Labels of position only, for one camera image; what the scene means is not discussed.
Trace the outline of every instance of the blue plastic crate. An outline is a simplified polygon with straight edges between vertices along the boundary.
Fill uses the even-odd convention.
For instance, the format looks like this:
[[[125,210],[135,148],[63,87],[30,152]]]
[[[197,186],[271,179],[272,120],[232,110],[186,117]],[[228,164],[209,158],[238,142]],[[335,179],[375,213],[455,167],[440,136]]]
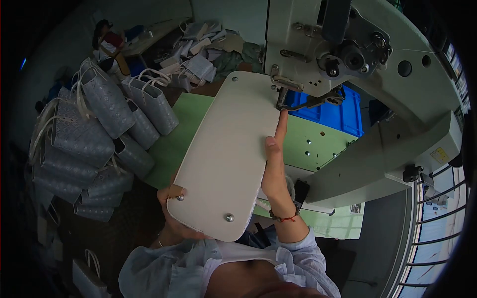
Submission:
[[[127,66],[129,67],[132,77],[139,75],[145,69],[144,64],[139,59],[129,61]]]
[[[359,138],[363,135],[361,111],[359,107],[361,98],[358,93],[350,88],[346,86],[343,86],[343,88],[346,93],[346,99],[341,105],[336,106],[325,103],[311,109],[302,108],[289,113],[290,115],[332,127]],[[305,103],[307,96],[308,94],[305,93],[288,91],[286,99],[287,106],[294,107]]]

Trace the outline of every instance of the red string bracelet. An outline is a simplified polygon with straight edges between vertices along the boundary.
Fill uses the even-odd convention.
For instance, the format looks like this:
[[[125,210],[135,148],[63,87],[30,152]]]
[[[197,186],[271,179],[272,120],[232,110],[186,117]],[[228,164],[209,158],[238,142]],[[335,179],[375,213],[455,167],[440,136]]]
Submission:
[[[291,220],[292,222],[296,222],[296,220],[294,220],[293,218],[294,218],[295,216],[297,216],[297,215],[298,215],[298,214],[295,214],[295,215],[292,216],[292,217],[282,218],[282,219],[280,219],[280,222],[282,223],[282,222],[284,222],[285,220]]]
[[[296,207],[295,215],[292,216],[292,217],[281,218],[281,217],[275,216],[271,209],[269,211],[270,217],[271,217],[271,219],[279,221],[281,223],[284,222],[285,220],[291,220],[292,222],[296,222],[296,220],[294,220],[293,218],[297,215],[300,215],[300,210],[299,210],[298,206],[295,205],[295,207]]]

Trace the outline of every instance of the light blue shirt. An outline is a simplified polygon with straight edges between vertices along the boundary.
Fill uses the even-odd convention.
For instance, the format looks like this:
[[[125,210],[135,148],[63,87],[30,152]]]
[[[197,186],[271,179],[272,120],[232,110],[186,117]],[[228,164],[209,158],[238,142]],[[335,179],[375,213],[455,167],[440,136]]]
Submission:
[[[313,229],[300,242],[267,247],[276,252],[275,271],[283,281],[315,288],[330,297],[341,297],[326,276],[325,257],[316,245]],[[182,243],[151,249],[137,247],[119,274],[124,297],[200,298],[204,266],[209,259],[222,259],[215,240],[187,239]]]

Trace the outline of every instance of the red and white shirt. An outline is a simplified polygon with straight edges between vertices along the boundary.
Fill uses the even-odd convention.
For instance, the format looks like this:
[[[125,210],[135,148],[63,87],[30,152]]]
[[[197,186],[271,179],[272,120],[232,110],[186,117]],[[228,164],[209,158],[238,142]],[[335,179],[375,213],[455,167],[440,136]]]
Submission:
[[[107,49],[109,52],[114,53],[116,51],[116,48],[119,47],[123,43],[123,39],[121,36],[117,35],[114,32],[108,32],[104,36],[103,41],[101,42],[101,45]],[[101,47],[99,48],[99,51],[94,51],[94,57],[97,59],[98,62],[104,61],[109,58],[109,56],[103,52]],[[113,66],[116,66],[117,62],[116,60],[113,62]]]

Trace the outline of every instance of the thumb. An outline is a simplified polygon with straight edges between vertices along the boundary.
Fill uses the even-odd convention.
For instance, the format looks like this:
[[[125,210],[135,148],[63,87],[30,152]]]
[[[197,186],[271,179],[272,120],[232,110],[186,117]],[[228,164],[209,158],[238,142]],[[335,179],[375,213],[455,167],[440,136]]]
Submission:
[[[164,205],[167,202],[167,197],[169,195],[169,187],[158,190],[156,195],[161,205]]]
[[[282,163],[281,149],[272,136],[265,139],[265,154],[267,155],[267,166],[279,166]]]

